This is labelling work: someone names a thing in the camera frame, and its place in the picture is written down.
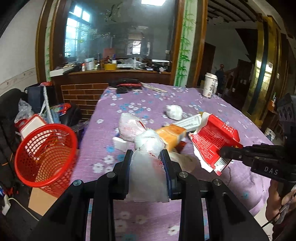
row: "red food packaging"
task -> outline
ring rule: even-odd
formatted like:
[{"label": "red food packaging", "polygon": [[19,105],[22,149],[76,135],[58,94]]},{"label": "red food packaging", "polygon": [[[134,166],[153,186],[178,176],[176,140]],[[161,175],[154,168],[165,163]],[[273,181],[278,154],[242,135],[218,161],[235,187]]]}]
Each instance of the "red food packaging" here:
[{"label": "red food packaging", "polygon": [[194,153],[202,161],[206,162],[215,173],[220,176],[222,170],[231,161],[219,156],[218,151],[223,146],[242,148],[239,143],[239,134],[236,129],[228,126],[213,114],[204,112],[200,126],[189,137],[195,147]]}]

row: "metal screw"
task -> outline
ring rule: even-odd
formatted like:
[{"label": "metal screw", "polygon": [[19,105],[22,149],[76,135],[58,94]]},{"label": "metal screw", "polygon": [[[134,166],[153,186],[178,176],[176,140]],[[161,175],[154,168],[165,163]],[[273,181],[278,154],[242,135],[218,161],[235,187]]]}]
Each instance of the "metal screw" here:
[{"label": "metal screw", "polygon": [[77,180],[75,180],[75,181],[73,182],[73,185],[74,185],[74,186],[79,186],[81,183],[82,183],[82,181],[79,180],[79,179],[77,179]]},{"label": "metal screw", "polygon": [[188,177],[188,173],[187,172],[180,172],[179,176],[185,178],[185,177]]},{"label": "metal screw", "polygon": [[213,183],[215,184],[215,185],[217,185],[217,186],[220,186],[221,184],[222,184],[222,181],[220,180],[220,179],[214,179],[213,180]]},{"label": "metal screw", "polygon": [[108,178],[113,178],[113,177],[115,177],[115,175],[116,175],[115,172],[108,172],[107,173]]}]

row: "purple tablecloth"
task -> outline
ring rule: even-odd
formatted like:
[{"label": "purple tablecloth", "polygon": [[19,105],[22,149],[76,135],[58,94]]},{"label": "purple tablecloth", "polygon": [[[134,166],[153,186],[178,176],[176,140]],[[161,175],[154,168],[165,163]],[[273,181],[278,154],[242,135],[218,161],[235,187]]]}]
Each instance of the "purple tablecloth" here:
[{"label": "purple tablecloth", "polygon": [[[166,105],[177,104],[184,111],[183,118],[195,115],[198,111],[216,115],[238,130],[240,143],[244,146],[262,142],[271,144],[254,123],[218,96],[214,95],[208,99],[202,96],[201,89],[153,85],[168,93],[143,89],[142,93],[116,94],[115,90],[105,90],[84,135],[71,181],[96,180],[102,174],[112,171],[116,162],[123,160],[125,153],[114,149],[112,141],[112,137],[118,134],[118,121],[123,112],[140,117],[148,128],[158,129],[165,122],[175,122],[167,118],[164,109]],[[182,153],[194,156],[192,142],[188,137]],[[207,181],[217,178],[215,172],[208,173],[202,169],[199,162],[192,174],[198,179]],[[252,215],[256,215],[266,202],[270,180],[252,173],[250,167],[246,167],[241,162],[231,162],[219,178]],[[178,240],[180,210],[180,200],[169,203],[115,201],[117,240]],[[86,240],[89,240],[89,227],[88,225]]]}]

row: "human hand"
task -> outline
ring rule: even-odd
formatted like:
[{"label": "human hand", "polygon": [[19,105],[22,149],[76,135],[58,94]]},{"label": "human hand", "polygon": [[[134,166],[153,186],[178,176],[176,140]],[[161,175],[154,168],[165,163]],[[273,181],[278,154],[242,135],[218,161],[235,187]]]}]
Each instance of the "human hand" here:
[{"label": "human hand", "polygon": [[[267,207],[265,216],[268,221],[272,220],[275,215],[278,214],[281,206],[284,206],[291,197],[296,193],[296,190],[293,190],[289,192],[286,196],[283,197],[283,199],[280,198],[279,193],[277,191],[278,189],[278,182],[275,180],[270,181],[270,187],[268,189],[268,199],[267,199]],[[296,197],[293,199],[293,201],[290,203],[289,211],[296,208]]]}]

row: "gold pillar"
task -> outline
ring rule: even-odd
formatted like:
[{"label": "gold pillar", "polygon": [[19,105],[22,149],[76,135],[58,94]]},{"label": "gold pillar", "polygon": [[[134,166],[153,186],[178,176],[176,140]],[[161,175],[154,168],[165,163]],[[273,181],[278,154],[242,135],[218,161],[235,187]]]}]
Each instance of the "gold pillar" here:
[{"label": "gold pillar", "polygon": [[[242,112],[258,127],[261,127],[267,114],[267,107],[274,94],[274,86],[278,76],[281,55],[281,34],[278,25],[272,17],[264,17],[263,23],[258,22],[257,56],[253,78]],[[268,50],[264,52],[264,38],[268,34]],[[261,68],[266,61],[265,69]]]}]

